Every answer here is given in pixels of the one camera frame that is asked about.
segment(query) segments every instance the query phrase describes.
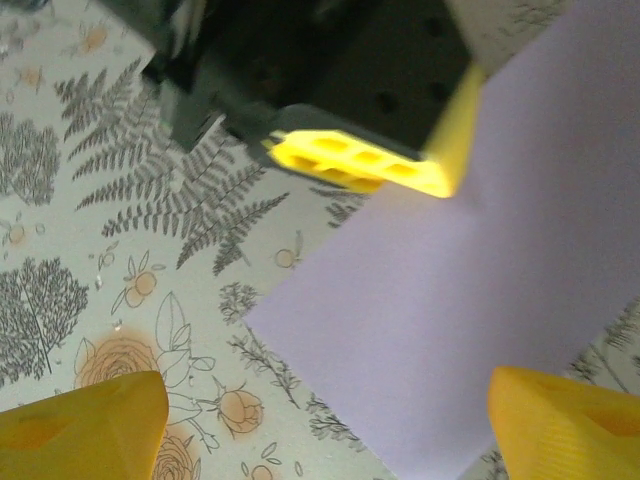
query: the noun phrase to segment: leaf illustration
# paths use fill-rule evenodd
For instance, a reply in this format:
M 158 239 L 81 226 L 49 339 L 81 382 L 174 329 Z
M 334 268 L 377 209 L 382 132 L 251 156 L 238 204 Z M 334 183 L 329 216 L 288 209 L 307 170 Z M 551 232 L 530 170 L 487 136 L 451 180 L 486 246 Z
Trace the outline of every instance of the leaf illustration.
M 188 345 L 191 340 L 191 324 L 187 323 L 178 329 L 178 331 L 174 334 L 173 340 L 171 341 L 171 350 L 177 350 L 179 348 Z
M 96 354 L 96 347 L 86 338 L 83 338 L 78 347 L 76 353 L 76 361 L 74 364 L 74 371 L 76 375 L 80 373 L 82 367 L 84 367 L 89 360 L 91 360 Z
M 273 442 L 271 444 L 269 444 L 267 446 L 267 448 L 265 448 L 262 451 L 262 454 L 260 454 L 260 457 L 264 460 L 267 457 L 270 457 L 271 455 L 273 455 L 276 451 L 276 449 L 278 448 L 278 443 L 277 442 Z
M 353 193 L 340 189 L 323 189 L 318 187 L 310 187 L 309 190 L 316 195 L 330 199 L 331 202 L 325 207 L 329 212 L 331 220 L 328 225 L 331 228 L 339 228 L 346 222 L 351 215 L 357 212 L 363 205 L 368 195 Z
M 140 260 L 140 266 L 138 267 L 139 272 L 143 272 L 145 268 L 147 268 L 147 263 L 149 262 L 149 250 L 147 250 Z
M 202 413 L 202 408 L 190 398 L 178 393 L 167 393 L 169 397 L 169 421 L 167 425 L 177 425 L 196 418 Z
M 175 388 L 189 374 L 189 350 L 163 352 L 158 357 L 158 364 L 164 366 L 162 378 L 167 388 Z
M 156 318 L 156 341 L 165 351 L 171 350 L 175 333 L 185 325 L 184 313 L 180 302 L 173 292 L 164 298 Z
M 191 366 L 196 369 L 199 370 L 201 372 L 209 372 L 211 370 L 213 370 L 213 367 L 215 367 L 216 365 L 216 360 L 215 358 L 211 358 L 211 357 L 199 357 L 193 360 L 193 363 L 191 364 Z
M 51 373 L 49 354 L 73 332 L 88 290 L 59 258 L 0 272 L 0 387 Z
M 202 462 L 200 461 L 200 459 L 198 459 L 195 465 L 193 466 L 193 473 L 191 474 L 191 480 L 200 480 L 200 471 L 202 469 L 201 463 Z
M 307 411 L 314 414 L 314 418 L 309 420 L 309 426 L 311 433 L 318 439 L 349 440 L 349 448 L 356 452 L 363 452 L 366 449 L 360 438 L 354 435 L 349 427 L 342 423 L 315 394 L 312 394 L 307 402 Z
M 95 138 L 94 133 L 103 130 L 105 126 L 117 125 L 116 114 L 127 106 L 132 83 L 140 62 L 141 59 L 138 59 L 131 63 L 106 91 L 104 90 L 107 77 L 106 68 L 98 74 L 91 86 L 89 86 L 87 73 L 83 74 L 78 81 L 72 78 L 66 82 L 54 84 L 54 91 L 66 104 L 62 118 L 71 121 L 65 132 L 65 140 L 76 133 L 85 131 L 96 122 L 98 126 L 88 138 Z M 86 140 L 81 142 L 72 151 L 69 158 L 94 145 L 96 145 L 95 142 L 86 142 Z
M 38 130 L 32 120 L 16 123 L 13 113 L 0 113 L 0 199 L 15 195 L 27 205 L 48 205 L 59 168 L 52 127 Z
M 104 170 L 122 172 L 86 195 L 77 209 L 124 202 L 115 217 L 105 221 L 102 235 L 144 229 L 179 237 L 183 245 L 176 260 L 178 268 L 205 248 L 216 249 L 214 275 L 239 260 L 250 265 L 242 250 L 244 241 L 288 193 L 256 199 L 254 191 L 267 170 L 244 156 L 243 149 L 236 148 L 238 142 L 219 126 L 189 154 L 172 156 L 177 149 L 160 128 L 158 101 L 149 88 L 134 81 L 138 64 L 128 67 L 107 90 L 95 88 L 89 94 L 88 77 L 56 88 L 67 105 L 74 98 L 90 98 L 89 103 L 101 105 L 99 118 L 90 118 L 93 130 L 70 155 L 94 150 L 74 179 Z M 71 112 L 85 108 L 76 103 L 68 107 L 65 119 L 73 122 L 76 117 Z
M 111 315 L 115 315 L 118 308 L 120 308 L 120 305 L 122 305 L 122 302 L 124 301 L 124 297 L 126 295 L 127 295 L 127 289 L 123 288 L 118 294 L 118 296 L 116 297 L 115 301 L 113 302 L 113 305 L 111 306 Z

